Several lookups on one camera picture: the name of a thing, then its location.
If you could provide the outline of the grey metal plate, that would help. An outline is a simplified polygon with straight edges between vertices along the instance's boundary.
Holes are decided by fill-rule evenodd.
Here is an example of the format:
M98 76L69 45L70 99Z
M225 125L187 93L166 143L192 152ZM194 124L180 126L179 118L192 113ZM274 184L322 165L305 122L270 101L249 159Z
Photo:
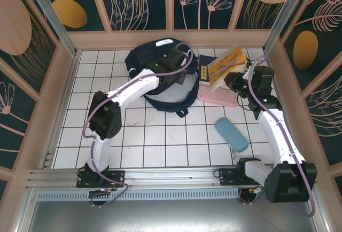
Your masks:
M29 232L321 232L289 204L235 199L36 204Z

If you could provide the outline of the pink pencil case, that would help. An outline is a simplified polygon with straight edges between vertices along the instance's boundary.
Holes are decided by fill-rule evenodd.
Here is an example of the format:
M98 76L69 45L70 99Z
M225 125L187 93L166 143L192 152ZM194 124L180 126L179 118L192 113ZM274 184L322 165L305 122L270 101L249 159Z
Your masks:
M197 98L206 103L222 106L233 107L237 104L237 94L232 90L226 88L217 88L214 91L211 91L211 88L208 85L199 86Z

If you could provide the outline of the orange yellow book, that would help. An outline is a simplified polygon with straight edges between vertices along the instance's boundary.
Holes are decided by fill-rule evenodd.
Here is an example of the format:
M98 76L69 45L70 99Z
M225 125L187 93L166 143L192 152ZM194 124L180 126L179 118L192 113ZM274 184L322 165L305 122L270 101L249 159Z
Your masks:
M242 48L235 44L228 51L207 65L211 91L224 84L225 77L231 72L244 73L247 65Z

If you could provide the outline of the aluminium rail frame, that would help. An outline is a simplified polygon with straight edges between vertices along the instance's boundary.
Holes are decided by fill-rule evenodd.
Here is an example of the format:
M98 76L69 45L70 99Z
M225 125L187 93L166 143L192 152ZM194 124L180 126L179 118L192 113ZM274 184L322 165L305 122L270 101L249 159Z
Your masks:
M125 183L132 190L219 188L214 177L216 167L124 168ZM25 181L26 190L77 190L77 169L31 170Z

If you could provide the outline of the aluminium corner post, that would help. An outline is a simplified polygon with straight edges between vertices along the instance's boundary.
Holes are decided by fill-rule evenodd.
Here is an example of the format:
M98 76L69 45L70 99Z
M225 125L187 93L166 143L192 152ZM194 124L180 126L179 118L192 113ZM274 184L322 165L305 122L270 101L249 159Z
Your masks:
M273 23L269 35L263 45L263 53L268 55L278 39L286 22L289 20L291 13L296 8L300 0L285 0L275 22Z
M55 32L59 36L67 52L72 57L75 57L77 49L75 48L71 38L68 35L67 30L65 29L63 23L61 22L56 11L54 10L50 0L37 0L37 2L46 14L47 19L50 21L51 25L53 26Z

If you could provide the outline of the blue glasses case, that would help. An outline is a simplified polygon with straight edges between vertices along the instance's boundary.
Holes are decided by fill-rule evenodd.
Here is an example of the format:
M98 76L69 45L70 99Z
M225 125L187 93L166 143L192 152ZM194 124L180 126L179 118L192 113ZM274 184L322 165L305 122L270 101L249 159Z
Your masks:
M247 139L227 118L219 119L215 123L215 129L236 152L240 153L248 148Z

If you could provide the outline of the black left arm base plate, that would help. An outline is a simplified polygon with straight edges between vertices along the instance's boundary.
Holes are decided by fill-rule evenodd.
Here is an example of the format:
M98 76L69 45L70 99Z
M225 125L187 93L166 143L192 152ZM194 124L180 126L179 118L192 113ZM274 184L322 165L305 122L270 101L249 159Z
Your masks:
M125 172L124 171L107 171L104 176L108 179L113 180L115 182L124 183L125 181ZM77 188L114 188L119 187L122 188L123 185L115 184L114 182L110 182L103 177L99 176L96 172L87 172L80 171L77 175L76 181Z

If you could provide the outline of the navy blue backpack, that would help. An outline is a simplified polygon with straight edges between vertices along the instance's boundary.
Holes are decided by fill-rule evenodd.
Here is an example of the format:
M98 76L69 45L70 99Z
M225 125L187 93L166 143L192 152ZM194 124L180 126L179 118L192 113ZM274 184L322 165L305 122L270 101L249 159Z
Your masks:
M131 50L125 63L130 78L137 76L144 68L151 68L158 61L163 64L164 69L177 70L177 67L171 67L166 63L166 57L173 48L185 53L186 61L192 58L186 69L184 83L175 83L175 77L174 81L164 77L160 86L144 94L144 98L158 111L176 113L180 118L184 118L189 113L188 108L195 102L199 90L199 62L188 45L175 38L147 42Z

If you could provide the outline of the aluminium side rail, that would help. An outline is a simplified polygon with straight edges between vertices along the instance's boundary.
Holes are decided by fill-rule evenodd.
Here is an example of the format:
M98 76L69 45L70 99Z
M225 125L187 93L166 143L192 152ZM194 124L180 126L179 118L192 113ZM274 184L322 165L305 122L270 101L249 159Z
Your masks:
M67 104L71 95L71 88L75 79L76 70L81 58L81 51L77 51L71 59L61 93L59 102L56 106L55 116L51 124L49 137L47 139L44 155L41 159L40 169L51 169L55 157L56 149L59 144L59 137L63 126L64 117L67 110Z
M272 154L271 162L274 165L284 162L295 165L296 162L304 162L305 159L298 151L286 126L282 106L281 110L269 110L265 106L263 108L265 110L259 114L258 122L268 140Z

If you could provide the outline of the navy book with yellow label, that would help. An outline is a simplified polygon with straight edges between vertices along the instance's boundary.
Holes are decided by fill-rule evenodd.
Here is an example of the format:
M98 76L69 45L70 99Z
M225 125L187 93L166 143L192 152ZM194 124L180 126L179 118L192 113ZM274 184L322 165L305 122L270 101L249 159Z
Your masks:
M201 84L209 85L207 65L215 59L216 58L212 56L199 55L199 81Z

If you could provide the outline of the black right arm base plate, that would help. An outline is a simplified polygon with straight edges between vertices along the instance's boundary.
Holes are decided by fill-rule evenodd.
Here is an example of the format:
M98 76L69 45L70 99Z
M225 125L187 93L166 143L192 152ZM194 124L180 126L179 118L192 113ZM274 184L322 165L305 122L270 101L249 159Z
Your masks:
M256 187L259 185L257 181L240 173L237 168L219 169L219 180L221 186Z

